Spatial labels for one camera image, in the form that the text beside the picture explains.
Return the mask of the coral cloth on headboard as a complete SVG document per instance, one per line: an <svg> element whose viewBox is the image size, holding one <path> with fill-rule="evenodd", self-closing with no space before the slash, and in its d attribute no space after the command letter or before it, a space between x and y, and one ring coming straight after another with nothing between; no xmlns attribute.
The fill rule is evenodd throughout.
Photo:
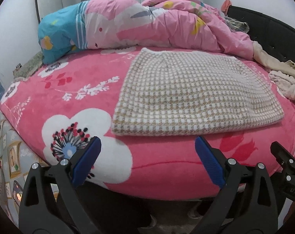
<svg viewBox="0 0 295 234"><path fill-rule="evenodd" d="M229 8L232 6L230 0L225 0L221 6L221 11L224 13L224 16L227 16Z"/></svg>

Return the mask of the grey patterned mat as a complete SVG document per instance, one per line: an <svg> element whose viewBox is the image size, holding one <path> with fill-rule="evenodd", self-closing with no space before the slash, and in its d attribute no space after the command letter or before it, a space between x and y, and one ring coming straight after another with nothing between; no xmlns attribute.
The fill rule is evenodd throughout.
<svg viewBox="0 0 295 234"><path fill-rule="evenodd" d="M34 73L36 73L43 65L42 59L43 54L40 51L35 56L33 56L27 63L23 65L19 63L13 70L14 82L26 81L27 78L31 77Z"/></svg>

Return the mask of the beige houndstooth knit cardigan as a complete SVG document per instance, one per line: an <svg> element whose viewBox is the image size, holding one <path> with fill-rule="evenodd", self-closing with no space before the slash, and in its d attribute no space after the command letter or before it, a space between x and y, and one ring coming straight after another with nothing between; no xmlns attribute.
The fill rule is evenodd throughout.
<svg viewBox="0 0 295 234"><path fill-rule="evenodd" d="M112 119L121 136L177 136L268 126L284 117L271 87L235 57L142 49Z"/></svg>

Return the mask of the black upholstered headboard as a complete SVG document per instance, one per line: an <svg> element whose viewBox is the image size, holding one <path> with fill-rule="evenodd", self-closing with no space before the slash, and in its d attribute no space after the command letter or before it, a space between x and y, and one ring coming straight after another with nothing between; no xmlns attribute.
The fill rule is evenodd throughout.
<svg viewBox="0 0 295 234"><path fill-rule="evenodd" d="M263 13L233 5L227 15L247 23L251 40L257 41L269 55L282 62L295 62L295 28Z"/></svg>

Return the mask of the pink cartoon print duvet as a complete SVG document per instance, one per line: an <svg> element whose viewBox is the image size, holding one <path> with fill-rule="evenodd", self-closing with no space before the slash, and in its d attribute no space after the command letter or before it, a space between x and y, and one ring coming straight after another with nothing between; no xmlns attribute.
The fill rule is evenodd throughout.
<svg viewBox="0 0 295 234"><path fill-rule="evenodd" d="M88 0L46 15L38 26L43 62L87 49L174 47L253 59L248 34L233 32L200 0Z"/></svg>

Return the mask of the patterned mattress side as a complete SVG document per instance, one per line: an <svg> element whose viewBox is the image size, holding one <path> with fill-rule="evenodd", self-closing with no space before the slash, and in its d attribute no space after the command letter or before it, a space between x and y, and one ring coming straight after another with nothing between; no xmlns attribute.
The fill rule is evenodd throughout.
<svg viewBox="0 0 295 234"><path fill-rule="evenodd" d="M52 134L61 128L59 116L46 116L38 121L25 107L9 111L0 106L0 169L5 193L5 213L19 225L20 202L24 185L33 163L57 164L50 144Z"/></svg>

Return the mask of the green patterned cloth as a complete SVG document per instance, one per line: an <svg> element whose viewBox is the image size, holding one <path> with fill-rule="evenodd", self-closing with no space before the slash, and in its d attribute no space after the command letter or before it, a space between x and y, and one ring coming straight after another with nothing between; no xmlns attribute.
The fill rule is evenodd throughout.
<svg viewBox="0 0 295 234"><path fill-rule="evenodd" d="M246 22L241 22L237 19L233 19L225 16L224 21L232 32L249 32L249 25Z"/></svg>

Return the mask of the pink floral bed blanket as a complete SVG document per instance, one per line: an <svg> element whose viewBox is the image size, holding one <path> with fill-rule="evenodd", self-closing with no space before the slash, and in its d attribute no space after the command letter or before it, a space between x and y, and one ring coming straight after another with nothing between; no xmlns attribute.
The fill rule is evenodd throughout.
<svg viewBox="0 0 295 234"><path fill-rule="evenodd" d="M0 106L25 107L38 121L58 115L61 128L50 144L57 163L82 149L92 137L101 139L101 153L87 180L106 189L158 200L214 196L214 185L194 149L197 135L121 136L112 132L112 119L124 79L143 48L85 51L42 67L11 84ZM295 104L282 96L269 74L257 63L242 61L269 84L284 117L268 126L203 134L211 146L240 164L265 164L268 173L280 170L270 152L279 142L295 157Z"/></svg>

